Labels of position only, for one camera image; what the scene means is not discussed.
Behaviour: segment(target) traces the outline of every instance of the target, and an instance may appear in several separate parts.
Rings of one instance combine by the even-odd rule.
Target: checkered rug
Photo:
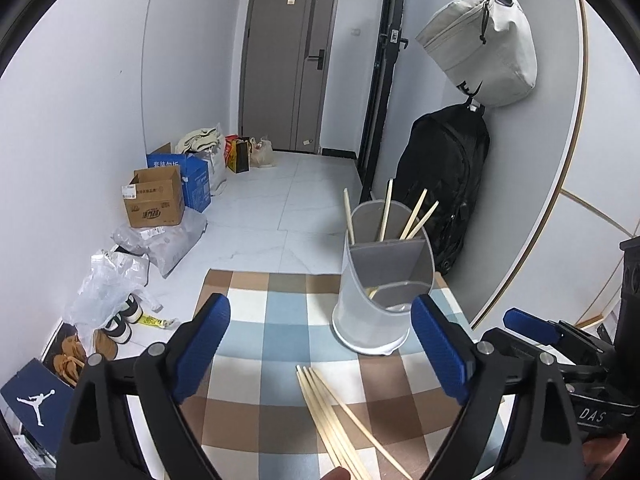
[[[356,416],[420,478],[458,413],[411,332],[399,351],[366,357],[332,333],[340,276],[210,270],[198,308],[213,292],[231,303],[231,324],[197,394],[182,412],[228,480],[314,480],[333,467],[306,408],[296,365],[318,368]],[[446,283],[431,293],[469,330]],[[403,476],[342,410],[338,417],[374,480]]]

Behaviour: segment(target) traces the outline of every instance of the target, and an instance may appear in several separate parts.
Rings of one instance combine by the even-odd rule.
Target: screw
[[[153,343],[146,351],[153,357],[162,355],[162,352],[164,352],[164,343]]]
[[[89,366],[95,366],[100,364],[100,362],[102,361],[102,355],[101,354],[91,354],[89,356],[89,358],[86,360],[86,363]]]
[[[554,363],[554,357],[548,352],[542,352],[542,354],[540,354],[540,360],[547,366]]]
[[[488,341],[479,341],[476,348],[481,354],[490,355],[494,353],[494,346]]]

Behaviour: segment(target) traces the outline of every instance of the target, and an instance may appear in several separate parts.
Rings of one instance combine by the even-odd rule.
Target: gray container
[[[428,294],[434,262],[424,229],[412,240],[399,240],[411,210],[391,202],[385,240],[377,242],[383,200],[353,210],[355,244],[345,237],[342,280],[332,316],[334,332],[345,346],[366,355],[389,355],[405,342],[411,303]],[[369,292],[377,288],[373,298]]]

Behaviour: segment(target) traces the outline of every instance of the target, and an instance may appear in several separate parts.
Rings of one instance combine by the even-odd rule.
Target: black backpack
[[[427,197],[421,218],[436,200],[440,204],[425,229],[436,270],[446,274],[462,250],[466,226],[476,205],[482,166],[489,151],[484,107],[465,104],[423,115],[411,128],[398,162],[393,200],[413,209],[423,189]]]

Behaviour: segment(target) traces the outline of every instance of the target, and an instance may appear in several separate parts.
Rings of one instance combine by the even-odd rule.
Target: blue gripper pad
[[[191,321],[200,322],[200,326],[175,364],[173,397],[178,404],[196,393],[231,321],[231,307],[225,296],[215,295],[209,301]]]
[[[442,389],[460,406],[464,405],[469,396],[468,381],[476,369],[473,342],[426,294],[412,303],[411,323]]]
[[[518,308],[507,310],[502,322],[509,330],[543,345],[555,345],[560,341],[560,335],[552,323],[527,314]]]

